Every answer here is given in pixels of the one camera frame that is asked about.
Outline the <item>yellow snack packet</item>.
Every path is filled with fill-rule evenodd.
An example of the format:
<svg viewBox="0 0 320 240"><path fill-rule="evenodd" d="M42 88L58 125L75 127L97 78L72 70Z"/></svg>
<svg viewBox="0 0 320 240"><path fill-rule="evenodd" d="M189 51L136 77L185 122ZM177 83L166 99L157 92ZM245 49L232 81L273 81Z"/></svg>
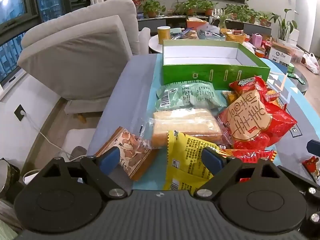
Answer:
<svg viewBox="0 0 320 240"><path fill-rule="evenodd" d="M228 156L216 144L182 132L170 130L167 134L167 169L164 190L187 190L193 194L213 178L201 160L205 147L217 150L224 158Z"/></svg>

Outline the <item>large red pastry bag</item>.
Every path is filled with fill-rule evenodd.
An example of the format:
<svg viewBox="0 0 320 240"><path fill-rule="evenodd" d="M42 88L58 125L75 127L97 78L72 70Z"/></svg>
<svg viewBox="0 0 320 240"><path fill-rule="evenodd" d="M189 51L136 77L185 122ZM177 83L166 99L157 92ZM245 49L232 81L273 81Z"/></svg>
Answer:
<svg viewBox="0 0 320 240"><path fill-rule="evenodd" d="M252 90L238 96L217 116L232 148L264 150L297 124L275 101L268 102L261 93Z"/></svg>

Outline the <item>clear bag sliced bread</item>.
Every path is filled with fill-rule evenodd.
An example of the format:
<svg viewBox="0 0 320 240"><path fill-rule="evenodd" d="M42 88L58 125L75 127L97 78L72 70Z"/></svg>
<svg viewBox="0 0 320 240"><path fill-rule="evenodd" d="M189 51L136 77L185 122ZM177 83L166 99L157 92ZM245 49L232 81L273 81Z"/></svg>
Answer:
<svg viewBox="0 0 320 240"><path fill-rule="evenodd" d="M217 145L231 142L216 117L205 108L154 112L143 121L139 135L148 140L150 146L161 148L167 145L169 131L181 132Z"/></svg>

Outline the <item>green snack packet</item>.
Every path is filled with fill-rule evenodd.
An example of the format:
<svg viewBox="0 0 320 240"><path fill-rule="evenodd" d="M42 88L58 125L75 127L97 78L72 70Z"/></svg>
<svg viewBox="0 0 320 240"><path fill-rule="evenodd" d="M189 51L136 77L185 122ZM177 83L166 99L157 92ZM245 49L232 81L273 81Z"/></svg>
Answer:
<svg viewBox="0 0 320 240"><path fill-rule="evenodd" d="M201 80L173 82L157 91L157 111L180 108L215 109L226 107L212 83Z"/></svg>

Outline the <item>brown nut snack box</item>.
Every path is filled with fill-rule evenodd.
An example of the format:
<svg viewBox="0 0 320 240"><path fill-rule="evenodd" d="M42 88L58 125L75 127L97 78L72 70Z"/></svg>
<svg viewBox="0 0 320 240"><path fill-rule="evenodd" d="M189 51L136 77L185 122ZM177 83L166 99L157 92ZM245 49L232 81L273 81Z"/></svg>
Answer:
<svg viewBox="0 0 320 240"><path fill-rule="evenodd" d="M133 181L139 181L158 155L149 142L119 126L110 139L95 154L99 157L112 147L120 150L119 164Z"/></svg>

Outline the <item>orange cracker packet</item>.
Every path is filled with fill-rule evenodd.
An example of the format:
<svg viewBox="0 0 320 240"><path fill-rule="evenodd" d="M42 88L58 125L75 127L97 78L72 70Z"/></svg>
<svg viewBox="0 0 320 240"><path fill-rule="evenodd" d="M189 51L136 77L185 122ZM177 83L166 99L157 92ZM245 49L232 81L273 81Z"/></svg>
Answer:
<svg viewBox="0 0 320 240"><path fill-rule="evenodd" d="M223 90L222 91L222 95L224 96L227 105L230 105L231 103L233 103L237 98L237 94L234 91L229 91L229 90Z"/></svg>

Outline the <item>small red bread packet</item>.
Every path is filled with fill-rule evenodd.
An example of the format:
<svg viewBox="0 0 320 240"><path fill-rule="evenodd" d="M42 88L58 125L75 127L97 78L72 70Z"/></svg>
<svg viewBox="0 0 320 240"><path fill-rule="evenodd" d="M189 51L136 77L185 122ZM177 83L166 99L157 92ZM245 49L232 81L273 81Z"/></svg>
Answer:
<svg viewBox="0 0 320 240"><path fill-rule="evenodd" d="M238 96L252 90L257 90L268 102L276 100L281 94L281 92L269 88L261 76L234 81L229 84L229 87L234 90Z"/></svg>

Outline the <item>white blue carton box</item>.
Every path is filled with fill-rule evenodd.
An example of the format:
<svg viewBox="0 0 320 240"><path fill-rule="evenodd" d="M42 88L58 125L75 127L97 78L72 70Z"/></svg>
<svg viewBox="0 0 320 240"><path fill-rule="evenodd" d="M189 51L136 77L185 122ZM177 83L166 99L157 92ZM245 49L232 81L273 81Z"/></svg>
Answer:
<svg viewBox="0 0 320 240"><path fill-rule="evenodd" d="M292 51L289 47L273 44L268 54L268 59L275 63L288 66L291 63L291 52Z"/></svg>

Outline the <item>white plastic bag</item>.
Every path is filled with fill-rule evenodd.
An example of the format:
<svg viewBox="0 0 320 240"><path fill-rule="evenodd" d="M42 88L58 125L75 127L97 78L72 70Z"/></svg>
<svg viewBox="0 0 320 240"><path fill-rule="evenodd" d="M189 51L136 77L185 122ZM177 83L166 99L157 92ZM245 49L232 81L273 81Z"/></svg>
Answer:
<svg viewBox="0 0 320 240"><path fill-rule="evenodd" d="M305 60L305 65L313 74L319 74L319 64L313 53L305 53L303 55L303 59Z"/></svg>

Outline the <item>pink small box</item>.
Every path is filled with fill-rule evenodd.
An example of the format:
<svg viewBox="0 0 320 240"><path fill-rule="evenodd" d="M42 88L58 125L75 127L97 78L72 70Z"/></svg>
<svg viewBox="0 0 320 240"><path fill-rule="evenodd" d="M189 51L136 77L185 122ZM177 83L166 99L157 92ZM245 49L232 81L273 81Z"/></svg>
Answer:
<svg viewBox="0 0 320 240"><path fill-rule="evenodd" d="M252 34L251 44L256 48L261 47L263 41L263 37L259 33Z"/></svg>

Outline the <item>yellow woven basket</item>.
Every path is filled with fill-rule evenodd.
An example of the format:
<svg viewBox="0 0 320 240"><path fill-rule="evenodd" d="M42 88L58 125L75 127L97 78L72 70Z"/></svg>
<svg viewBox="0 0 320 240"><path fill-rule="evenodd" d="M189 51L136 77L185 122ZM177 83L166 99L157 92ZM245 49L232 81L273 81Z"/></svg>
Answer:
<svg viewBox="0 0 320 240"><path fill-rule="evenodd" d="M225 35L226 41L243 43L247 37L243 30L220 29L220 32Z"/></svg>

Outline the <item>tall leafy potted plant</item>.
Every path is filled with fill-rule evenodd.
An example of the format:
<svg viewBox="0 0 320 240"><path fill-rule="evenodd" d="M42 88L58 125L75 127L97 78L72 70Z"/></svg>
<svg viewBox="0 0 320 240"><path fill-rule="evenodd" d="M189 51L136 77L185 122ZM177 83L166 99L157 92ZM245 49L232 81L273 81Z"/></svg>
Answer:
<svg viewBox="0 0 320 240"><path fill-rule="evenodd" d="M278 39L282 41L287 41L289 38L289 35L293 32L294 29L297 29L297 23L295 20L290 20L288 21L286 19L287 13L289 11L296 12L295 10L292 9L284 9L285 16L281 17L280 15L277 15L275 13L271 13L271 18L270 21L273 21L274 23L278 23L279 25L279 30L278 30Z"/></svg>

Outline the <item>white round table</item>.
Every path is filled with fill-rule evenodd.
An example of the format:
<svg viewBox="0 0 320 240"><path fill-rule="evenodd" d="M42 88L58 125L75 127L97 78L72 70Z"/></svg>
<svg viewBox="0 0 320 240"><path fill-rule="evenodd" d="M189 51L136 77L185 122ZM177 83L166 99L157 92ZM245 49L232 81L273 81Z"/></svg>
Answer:
<svg viewBox="0 0 320 240"><path fill-rule="evenodd" d="M149 39L149 49L152 53L163 53L163 45L159 44L158 35Z"/></svg>

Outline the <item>orange tissue box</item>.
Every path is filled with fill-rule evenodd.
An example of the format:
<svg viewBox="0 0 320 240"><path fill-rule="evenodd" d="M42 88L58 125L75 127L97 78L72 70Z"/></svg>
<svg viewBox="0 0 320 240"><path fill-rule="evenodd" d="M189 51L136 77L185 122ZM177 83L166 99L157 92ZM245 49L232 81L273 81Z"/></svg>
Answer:
<svg viewBox="0 0 320 240"><path fill-rule="evenodd" d="M202 20L200 18L196 18L196 17L190 17L186 19L186 23L187 23L187 28L196 30L198 27L205 25L207 21Z"/></svg>

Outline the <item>yellow cylindrical tin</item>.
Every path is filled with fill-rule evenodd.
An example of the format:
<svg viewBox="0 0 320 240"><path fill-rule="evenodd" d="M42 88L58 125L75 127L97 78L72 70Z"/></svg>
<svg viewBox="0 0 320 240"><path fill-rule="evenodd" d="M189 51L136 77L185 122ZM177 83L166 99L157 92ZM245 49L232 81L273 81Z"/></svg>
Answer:
<svg viewBox="0 0 320 240"><path fill-rule="evenodd" d="M164 40L170 40L170 27L169 26L160 26L157 28L158 32L158 44L162 45Z"/></svg>

